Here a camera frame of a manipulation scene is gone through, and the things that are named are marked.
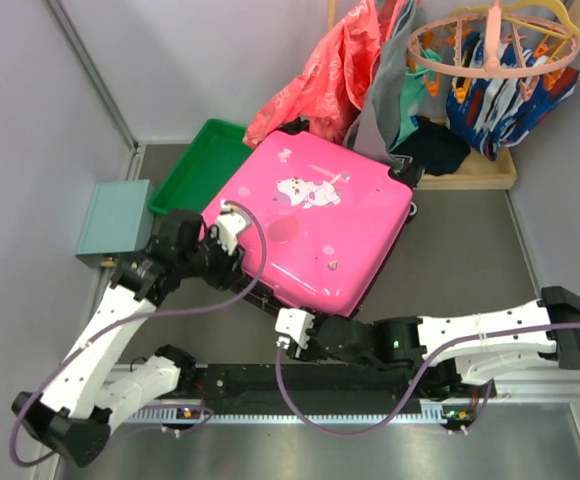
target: pink suitcase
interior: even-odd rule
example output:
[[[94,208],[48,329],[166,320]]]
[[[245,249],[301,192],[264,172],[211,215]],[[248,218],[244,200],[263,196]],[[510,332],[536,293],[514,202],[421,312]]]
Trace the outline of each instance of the pink suitcase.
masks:
[[[410,213],[411,188],[388,173],[386,165],[307,132],[276,131],[203,215],[213,223],[221,200],[233,199],[263,225],[268,259],[250,301],[271,313],[291,306],[352,316]],[[255,229],[239,243],[242,269],[253,275],[261,259]]]

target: green cloth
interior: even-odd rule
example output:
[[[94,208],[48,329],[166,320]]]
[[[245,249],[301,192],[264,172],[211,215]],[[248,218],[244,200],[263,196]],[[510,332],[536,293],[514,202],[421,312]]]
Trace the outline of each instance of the green cloth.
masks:
[[[440,62],[441,57],[433,50],[427,49],[424,56],[435,62]],[[401,88],[401,98],[399,100],[399,109],[401,110],[401,128],[399,135],[395,138],[390,151],[392,152],[401,142],[408,138],[417,130],[417,124],[414,117],[419,112],[419,107],[426,96],[426,84],[423,82],[423,76],[430,70],[422,65],[416,66],[416,71],[410,72],[406,69],[406,79]]]

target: cat sticker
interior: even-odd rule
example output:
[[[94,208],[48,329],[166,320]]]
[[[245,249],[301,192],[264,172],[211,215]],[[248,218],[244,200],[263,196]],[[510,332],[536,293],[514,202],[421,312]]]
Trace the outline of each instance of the cat sticker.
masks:
[[[341,190],[337,190],[334,184],[340,179],[347,182],[349,178],[349,174],[340,173],[329,182],[306,182],[299,177],[281,180],[277,182],[278,192],[274,200],[292,207],[297,205],[302,205],[303,208],[336,206],[341,203]]]

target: green plastic bin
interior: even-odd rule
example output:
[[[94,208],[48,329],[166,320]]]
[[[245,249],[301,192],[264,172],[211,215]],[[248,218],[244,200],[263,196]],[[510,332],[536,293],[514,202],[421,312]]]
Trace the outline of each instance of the green plastic bin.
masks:
[[[244,127],[210,119],[152,195],[148,208],[160,215],[173,208],[203,212],[250,156]]]

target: red cloth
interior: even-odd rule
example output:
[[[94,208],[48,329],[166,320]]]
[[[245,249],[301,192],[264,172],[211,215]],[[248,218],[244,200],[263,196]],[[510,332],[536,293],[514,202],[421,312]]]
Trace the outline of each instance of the red cloth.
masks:
[[[383,40],[406,2],[387,0],[377,13],[374,0],[362,0],[350,10],[317,44],[303,73],[257,113],[244,142],[254,148],[303,115],[311,133],[341,143],[363,108]]]

